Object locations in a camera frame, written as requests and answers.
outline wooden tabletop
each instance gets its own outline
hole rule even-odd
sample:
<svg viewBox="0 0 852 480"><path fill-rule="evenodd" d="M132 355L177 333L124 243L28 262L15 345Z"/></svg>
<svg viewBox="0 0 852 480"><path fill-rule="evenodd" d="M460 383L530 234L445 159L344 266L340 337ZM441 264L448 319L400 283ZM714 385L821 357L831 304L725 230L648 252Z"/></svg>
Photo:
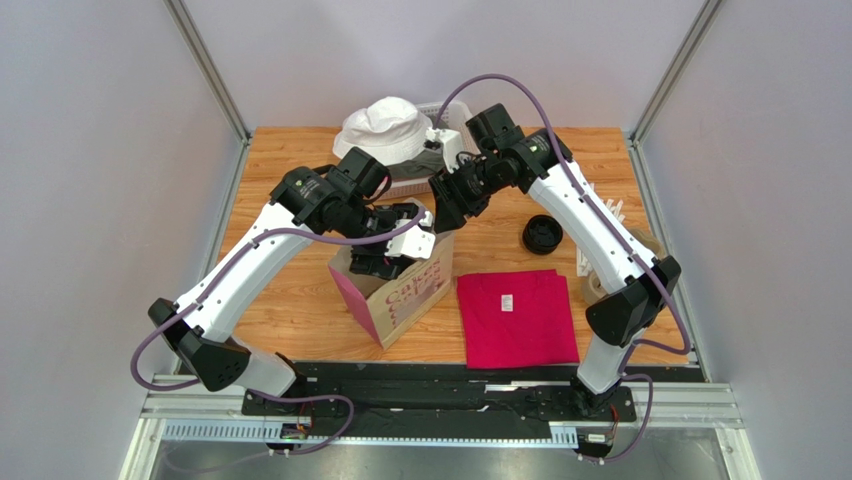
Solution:
<svg viewBox="0 0 852 480"><path fill-rule="evenodd" d="M236 203L225 233L220 258L257 218L269 192L289 170L305 165L337 163L331 153L336 128L259 128L252 141ZM615 128L559 128L557 135L574 152L586 178L604 201L624 200L627 227L648 229L639 187L622 133ZM434 208L431 194L418 198ZM576 274L576 247L566 235L547 256L528 253L520 232L529 218L546 213L517 189L491 199L488 209L456 233L453 274L512 272L555 268L568 279L571 310L580 355L585 355L592 332L586 324L586 303ZM331 279L327 262L336 246L314 243L296 256L270 282L240 321L236 335L270 352L295 360L336 361L465 361L464 336L458 300L451 290L387 351L355 322ZM645 338L670 345L681 343L668 310ZM686 357L641 346L631 363L684 364Z"/></svg>

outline white bucket hat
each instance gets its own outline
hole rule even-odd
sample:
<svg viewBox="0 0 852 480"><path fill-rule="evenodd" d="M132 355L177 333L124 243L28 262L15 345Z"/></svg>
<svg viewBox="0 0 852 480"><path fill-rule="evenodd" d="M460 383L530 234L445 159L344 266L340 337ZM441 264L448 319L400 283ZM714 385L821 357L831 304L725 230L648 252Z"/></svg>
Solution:
<svg viewBox="0 0 852 480"><path fill-rule="evenodd" d="M331 149L343 158L359 147L384 165L411 160L423 150L426 130L432 122L413 103L385 97L362 108L343 121L343 130L334 137Z"/></svg>

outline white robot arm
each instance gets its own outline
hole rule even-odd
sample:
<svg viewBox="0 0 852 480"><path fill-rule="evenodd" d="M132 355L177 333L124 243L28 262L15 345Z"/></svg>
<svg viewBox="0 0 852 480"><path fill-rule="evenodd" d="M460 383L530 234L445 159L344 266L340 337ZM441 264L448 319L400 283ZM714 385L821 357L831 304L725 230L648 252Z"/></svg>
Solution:
<svg viewBox="0 0 852 480"><path fill-rule="evenodd" d="M574 403L581 413L593 414L607 405L633 343L665 306L661 293L637 262L652 265L652 272L669 293L679 278L680 265L673 257L655 258L591 189L581 195L574 188L572 180L586 185L586 179L560 141L574 177L569 178L545 129L524 136L500 104L473 117L467 127L482 152L479 155L461 152L458 132L432 129L427 134L427 148L442 154L447 167L430 179L436 203L435 231L461 228L469 217L482 213L493 193L508 186L529 194L559 222L589 258L608 293L586 311L594 336L572 382L578 395ZM627 239L632 255L616 234Z"/></svg>
<svg viewBox="0 0 852 480"><path fill-rule="evenodd" d="M385 279L429 258L435 243L431 213L418 213L420 207L411 203L369 206L368 197L383 181L389 186L387 168L357 148L338 166L294 169L203 280L175 303L158 299L151 305L148 315L157 326L193 307L163 336L208 390L234 384L280 396L293 384L296 373L285 357L253 348L233 332L264 287L313 241L357 244L350 269ZM322 237L327 230L358 240Z"/></svg>

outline metal floor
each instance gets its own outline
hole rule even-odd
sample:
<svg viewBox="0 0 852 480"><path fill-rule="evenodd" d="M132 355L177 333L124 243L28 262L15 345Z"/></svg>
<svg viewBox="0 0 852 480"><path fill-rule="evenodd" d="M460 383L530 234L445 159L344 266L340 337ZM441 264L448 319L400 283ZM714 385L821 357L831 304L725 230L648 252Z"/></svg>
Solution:
<svg viewBox="0 0 852 480"><path fill-rule="evenodd" d="M635 430L619 429L615 451ZM163 442L160 455L183 468L228 463L262 452L259 444ZM579 462L572 451L523 448L446 448L336 446L307 457L264 457L204 475L170 470L158 461L152 479L727 479L713 429L649 429L634 452L621 462L599 467Z"/></svg>

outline white wall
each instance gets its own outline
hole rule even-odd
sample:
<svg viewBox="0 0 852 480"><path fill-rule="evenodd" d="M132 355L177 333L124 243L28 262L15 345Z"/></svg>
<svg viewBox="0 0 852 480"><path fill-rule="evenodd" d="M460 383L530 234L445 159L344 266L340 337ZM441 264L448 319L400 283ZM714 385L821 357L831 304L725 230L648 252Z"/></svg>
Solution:
<svg viewBox="0 0 852 480"><path fill-rule="evenodd" d="M237 141L160 1L6 1L0 45L0 478L116 478L130 354L197 278Z"/></svg>
<svg viewBox="0 0 852 480"><path fill-rule="evenodd" d="M187 0L250 128L339 126L385 95L443 101L515 76L556 125L633 128L702 0ZM508 85L463 94L540 124Z"/></svg>
<svg viewBox="0 0 852 480"><path fill-rule="evenodd" d="M852 4L730 0L645 144L764 478L848 478Z"/></svg>

